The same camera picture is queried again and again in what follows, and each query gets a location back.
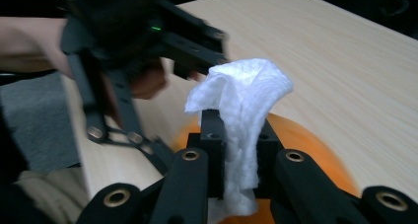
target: crumpled tissue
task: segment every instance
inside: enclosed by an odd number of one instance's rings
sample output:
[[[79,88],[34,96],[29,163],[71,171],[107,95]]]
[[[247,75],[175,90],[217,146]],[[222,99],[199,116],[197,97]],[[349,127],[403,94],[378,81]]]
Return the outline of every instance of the crumpled tissue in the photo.
[[[244,59],[209,69],[189,93],[186,113],[219,110],[225,125],[224,198],[209,201],[208,222],[257,210],[256,142],[274,104],[293,90],[292,81],[270,60]]]

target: wooden table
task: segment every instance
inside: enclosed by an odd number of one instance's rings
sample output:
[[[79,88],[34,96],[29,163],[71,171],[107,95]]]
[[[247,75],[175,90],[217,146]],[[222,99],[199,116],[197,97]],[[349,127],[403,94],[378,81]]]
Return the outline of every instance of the wooden table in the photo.
[[[418,41],[321,0],[199,0],[180,5],[229,34],[232,60],[271,59],[294,92],[271,112],[316,134],[359,188],[384,185],[418,200]],[[190,119],[183,105],[195,82],[170,76],[156,99],[138,101],[149,134],[170,143]],[[160,177],[139,152],[85,138],[74,83],[65,79],[73,127],[93,196],[128,182]]]

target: beige fabric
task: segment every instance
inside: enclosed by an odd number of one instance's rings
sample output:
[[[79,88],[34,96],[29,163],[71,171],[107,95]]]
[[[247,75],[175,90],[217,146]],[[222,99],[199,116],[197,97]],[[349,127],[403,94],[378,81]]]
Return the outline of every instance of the beige fabric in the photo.
[[[57,224],[75,223],[89,202],[80,168],[51,173],[25,171],[16,185],[34,200],[36,208]]]

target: paper towel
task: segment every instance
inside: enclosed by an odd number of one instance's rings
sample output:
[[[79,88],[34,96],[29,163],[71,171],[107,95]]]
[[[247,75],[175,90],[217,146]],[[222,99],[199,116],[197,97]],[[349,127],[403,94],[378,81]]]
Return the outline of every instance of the paper towel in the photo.
[[[219,110],[226,129],[224,199],[209,202],[209,223],[256,211],[255,145],[268,112],[292,89],[292,81],[273,62],[254,58],[210,68],[190,91],[185,112]]]

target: orange object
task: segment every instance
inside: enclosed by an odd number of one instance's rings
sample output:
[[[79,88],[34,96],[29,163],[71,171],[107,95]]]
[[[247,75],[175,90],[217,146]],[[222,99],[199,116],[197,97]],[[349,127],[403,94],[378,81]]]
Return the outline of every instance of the orange object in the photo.
[[[276,114],[270,113],[267,120],[270,122],[285,148],[296,149],[309,154],[339,188],[355,196],[359,196],[358,188],[344,165],[314,134],[290,119]],[[174,150],[184,148],[185,144],[187,144],[189,133],[198,132],[200,132],[200,127],[197,123],[197,118],[195,118],[180,132],[174,141]],[[274,223],[270,213],[270,201],[260,199],[257,202],[259,208],[253,215],[247,217],[230,217],[221,223]]]

